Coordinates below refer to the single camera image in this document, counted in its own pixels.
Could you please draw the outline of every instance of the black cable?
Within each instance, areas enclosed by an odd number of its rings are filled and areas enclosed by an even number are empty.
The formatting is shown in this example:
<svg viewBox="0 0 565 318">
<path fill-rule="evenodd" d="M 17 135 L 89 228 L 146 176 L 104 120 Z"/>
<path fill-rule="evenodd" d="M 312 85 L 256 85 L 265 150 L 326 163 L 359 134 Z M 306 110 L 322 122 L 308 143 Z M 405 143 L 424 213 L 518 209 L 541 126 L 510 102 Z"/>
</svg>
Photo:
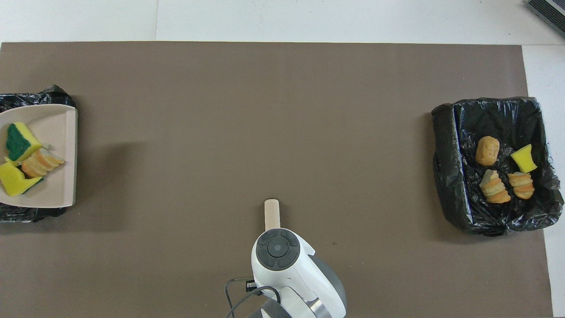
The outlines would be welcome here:
<svg viewBox="0 0 565 318">
<path fill-rule="evenodd" d="M 249 297 L 259 293 L 262 290 L 271 290 L 273 293 L 275 293 L 275 296 L 277 298 L 277 302 L 280 304 L 281 303 L 281 295 L 279 294 L 279 292 L 271 287 L 271 286 L 263 286 L 263 287 L 259 287 L 257 289 L 254 289 L 253 291 L 250 291 L 247 295 L 245 295 L 245 297 L 243 297 L 235 306 L 232 307 L 232 309 L 228 312 L 228 314 L 225 316 L 225 318 L 229 318 L 229 315 L 233 315 L 233 312 L 236 310 L 236 308 L 241 305 L 244 301 L 246 301 Z"/>
<path fill-rule="evenodd" d="M 228 299 L 229 309 L 232 309 L 232 308 L 233 308 L 233 306 L 232 306 L 232 300 L 231 300 L 231 298 L 229 297 L 229 293 L 228 293 L 228 286 L 229 286 L 229 284 L 231 284 L 231 283 L 233 283 L 233 282 L 237 282 L 237 281 L 250 281 L 250 280 L 252 280 L 252 279 L 253 279 L 253 276 L 250 276 L 250 277 L 241 277 L 241 278 L 232 278 L 232 279 L 229 280 L 227 283 L 225 283 L 224 291 L 225 291 L 225 297 Z M 232 318 L 236 318 L 236 315 L 233 313 L 233 311 L 232 311 Z"/>
</svg>

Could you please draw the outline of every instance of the brown table mat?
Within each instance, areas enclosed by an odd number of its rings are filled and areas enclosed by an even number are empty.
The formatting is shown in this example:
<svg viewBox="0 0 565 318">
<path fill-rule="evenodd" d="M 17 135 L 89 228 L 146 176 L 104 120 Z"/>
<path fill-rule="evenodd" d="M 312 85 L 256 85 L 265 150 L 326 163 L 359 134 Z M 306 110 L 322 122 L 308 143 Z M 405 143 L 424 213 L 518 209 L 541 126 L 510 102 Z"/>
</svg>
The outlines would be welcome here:
<svg viewBox="0 0 565 318">
<path fill-rule="evenodd" d="M 76 205 L 0 225 L 0 316 L 224 317 L 270 197 L 348 317 L 552 315 L 543 232 L 460 232 L 432 172 L 429 112 L 526 96 L 519 46 L 2 44 L 0 92 L 50 84 L 79 107 Z"/>
</svg>

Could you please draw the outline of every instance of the yellow sponge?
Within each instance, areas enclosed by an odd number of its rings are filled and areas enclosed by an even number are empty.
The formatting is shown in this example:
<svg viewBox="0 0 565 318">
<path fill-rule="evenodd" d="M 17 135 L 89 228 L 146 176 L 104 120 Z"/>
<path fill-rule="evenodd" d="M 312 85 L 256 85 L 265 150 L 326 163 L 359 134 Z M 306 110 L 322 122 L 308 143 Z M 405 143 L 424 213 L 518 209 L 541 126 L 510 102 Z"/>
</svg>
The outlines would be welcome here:
<svg viewBox="0 0 565 318">
<path fill-rule="evenodd" d="M 22 161 L 41 147 L 41 143 L 37 141 L 24 123 L 17 122 L 8 126 L 6 148 L 10 160 Z"/>
<path fill-rule="evenodd" d="M 43 180 L 43 177 L 26 179 L 24 173 L 16 168 L 16 162 L 6 158 L 7 163 L 0 166 L 0 181 L 9 196 L 23 194 L 36 183 Z"/>
<path fill-rule="evenodd" d="M 532 160 L 532 144 L 523 147 L 515 153 L 511 153 L 510 157 L 516 161 L 522 173 L 528 173 L 537 168 Z"/>
</svg>

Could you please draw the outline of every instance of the yellow and green sponge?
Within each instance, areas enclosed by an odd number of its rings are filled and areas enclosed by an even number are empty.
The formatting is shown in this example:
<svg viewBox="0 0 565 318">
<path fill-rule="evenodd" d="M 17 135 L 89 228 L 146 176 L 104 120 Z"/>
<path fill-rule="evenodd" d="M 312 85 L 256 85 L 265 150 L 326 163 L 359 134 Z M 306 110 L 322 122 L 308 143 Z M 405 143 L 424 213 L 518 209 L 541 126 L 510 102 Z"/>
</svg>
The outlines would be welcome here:
<svg viewBox="0 0 565 318">
<path fill-rule="evenodd" d="M 41 147 L 41 143 L 37 141 L 24 123 L 17 122 L 8 126 L 6 148 L 10 160 L 23 161 Z"/>
<path fill-rule="evenodd" d="M 5 164 L 0 165 L 0 181 L 9 196 L 23 194 L 43 180 L 43 177 L 26 179 L 24 173 L 16 167 L 16 162 L 8 158 L 6 158 L 6 161 Z"/>
</svg>

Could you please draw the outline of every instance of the bread roll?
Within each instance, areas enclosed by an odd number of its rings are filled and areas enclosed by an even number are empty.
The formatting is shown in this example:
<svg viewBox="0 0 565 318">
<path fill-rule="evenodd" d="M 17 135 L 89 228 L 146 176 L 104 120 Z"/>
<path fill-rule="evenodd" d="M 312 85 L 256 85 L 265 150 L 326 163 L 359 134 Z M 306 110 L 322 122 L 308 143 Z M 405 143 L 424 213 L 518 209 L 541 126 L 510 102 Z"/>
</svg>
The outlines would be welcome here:
<svg viewBox="0 0 565 318">
<path fill-rule="evenodd" d="M 43 177 L 64 162 L 64 159 L 53 156 L 47 149 L 40 148 L 21 163 L 21 170 L 31 178 Z"/>
<path fill-rule="evenodd" d="M 515 172 L 508 174 L 510 185 L 514 188 L 514 194 L 520 199 L 528 200 L 532 197 L 534 188 L 532 176 L 529 173 Z"/>
<path fill-rule="evenodd" d="M 499 150 L 500 143 L 498 142 L 498 139 L 491 136 L 484 136 L 477 144 L 475 161 L 483 166 L 492 166 L 496 162 Z"/>
<path fill-rule="evenodd" d="M 488 203 L 505 203 L 510 201 L 510 195 L 498 176 L 496 170 L 487 169 L 479 187 Z"/>
</svg>

